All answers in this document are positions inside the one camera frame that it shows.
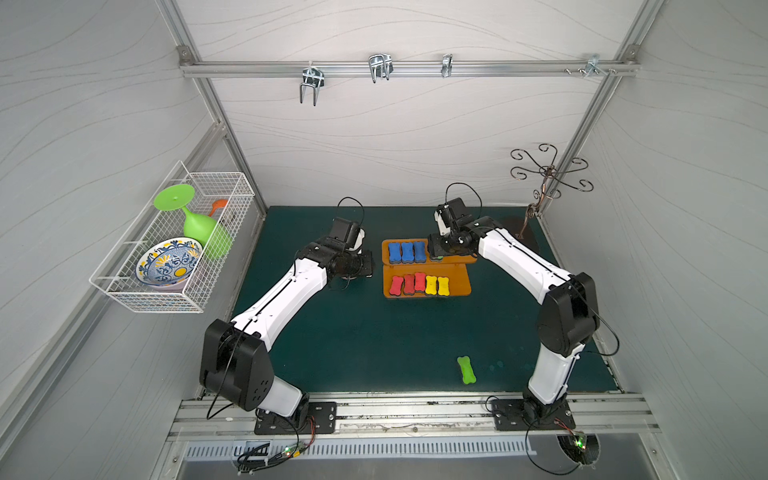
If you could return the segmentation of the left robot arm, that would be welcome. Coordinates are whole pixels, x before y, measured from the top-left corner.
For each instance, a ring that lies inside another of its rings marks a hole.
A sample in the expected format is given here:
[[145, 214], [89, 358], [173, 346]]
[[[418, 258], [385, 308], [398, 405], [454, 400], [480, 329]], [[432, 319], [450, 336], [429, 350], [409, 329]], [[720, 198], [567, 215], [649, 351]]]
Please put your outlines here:
[[288, 271], [251, 307], [228, 321], [209, 324], [203, 339], [201, 387], [244, 411], [298, 415], [307, 394], [276, 375], [270, 351], [293, 317], [333, 278], [369, 278], [373, 270], [373, 253], [368, 249], [337, 251], [312, 242], [298, 251]]

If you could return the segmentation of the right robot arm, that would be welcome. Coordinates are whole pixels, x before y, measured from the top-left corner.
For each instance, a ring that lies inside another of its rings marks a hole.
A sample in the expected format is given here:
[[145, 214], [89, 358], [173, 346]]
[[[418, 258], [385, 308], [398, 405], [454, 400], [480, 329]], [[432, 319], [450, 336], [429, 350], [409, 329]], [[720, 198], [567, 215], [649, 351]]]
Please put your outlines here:
[[538, 302], [540, 350], [524, 391], [526, 415], [544, 418], [564, 401], [580, 354], [600, 327], [596, 285], [586, 273], [571, 274], [545, 260], [488, 217], [465, 225], [436, 221], [429, 236], [432, 256], [476, 255], [497, 265]]

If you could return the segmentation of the orange two-tier shelf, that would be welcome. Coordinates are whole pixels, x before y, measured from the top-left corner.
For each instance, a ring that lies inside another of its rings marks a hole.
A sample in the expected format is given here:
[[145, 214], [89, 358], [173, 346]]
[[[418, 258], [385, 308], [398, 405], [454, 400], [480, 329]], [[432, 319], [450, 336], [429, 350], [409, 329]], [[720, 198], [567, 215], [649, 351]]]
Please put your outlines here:
[[[406, 240], [385, 240], [382, 242], [382, 278], [383, 278], [383, 295], [388, 299], [419, 299], [419, 298], [448, 298], [448, 297], [462, 297], [469, 296], [472, 292], [470, 278], [467, 271], [469, 264], [474, 264], [477, 259], [474, 257], [460, 257], [449, 256], [443, 257], [441, 262], [433, 262], [427, 256], [425, 263], [412, 263], [412, 264], [400, 264], [392, 265], [389, 263], [388, 244], [390, 242], [418, 242], [424, 241], [427, 244], [426, 239], [406, 239]], [[388, 294], [390, 288], [391, 277], [398, 275], [404, 277], [406, 274], [413, 274], [415, 272], [424, 272], [426, 275], [433, 275], [438, 277], [448, 277], [450, 279], [450, 296], [428, 296], [425, 293], [415, 293], [413, 296], [405, 296], [403, 293], [400, 297], [391, 297]]]

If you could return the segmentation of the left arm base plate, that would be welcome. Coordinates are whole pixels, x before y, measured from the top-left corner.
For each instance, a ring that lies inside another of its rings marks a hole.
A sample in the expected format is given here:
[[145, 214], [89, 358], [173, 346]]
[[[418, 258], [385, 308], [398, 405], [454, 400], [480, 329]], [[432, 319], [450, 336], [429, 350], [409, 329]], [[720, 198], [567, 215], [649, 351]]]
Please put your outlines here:
[[274, 412], [258, 410], [254, 434], [259, 436], [319, 435], [332, 434], [336, 431], [338, 404], [332, 401], [309, 401], [289, 417]]

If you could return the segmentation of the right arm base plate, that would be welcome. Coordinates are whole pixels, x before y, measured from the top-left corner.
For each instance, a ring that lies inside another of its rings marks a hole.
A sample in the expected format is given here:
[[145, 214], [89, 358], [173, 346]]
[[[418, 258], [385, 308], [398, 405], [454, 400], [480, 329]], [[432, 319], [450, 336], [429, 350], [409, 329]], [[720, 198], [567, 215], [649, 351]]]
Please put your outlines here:
[[543, 405], [535, 398], [486, 399], [485, 408], [491, 415], [494, 428], [502, 432], [531, 430], [575, 430], [576, 423], [565, 397], [554, 404]]

